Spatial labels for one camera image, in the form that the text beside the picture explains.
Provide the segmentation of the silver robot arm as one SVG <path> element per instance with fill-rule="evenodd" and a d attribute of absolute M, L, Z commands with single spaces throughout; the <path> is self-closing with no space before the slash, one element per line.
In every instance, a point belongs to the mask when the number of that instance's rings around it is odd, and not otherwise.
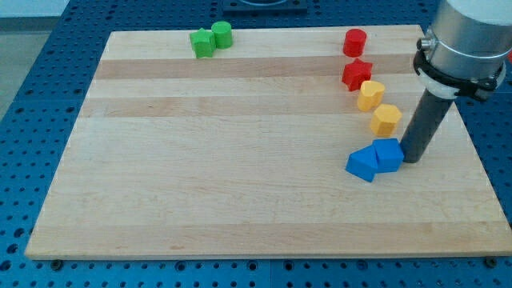
<path fill-rule="evenodd" d="M 441 0 L 417 48 L 414 70 L 428 92 L 484 102 L 506 75 L 511 0 Z"/>

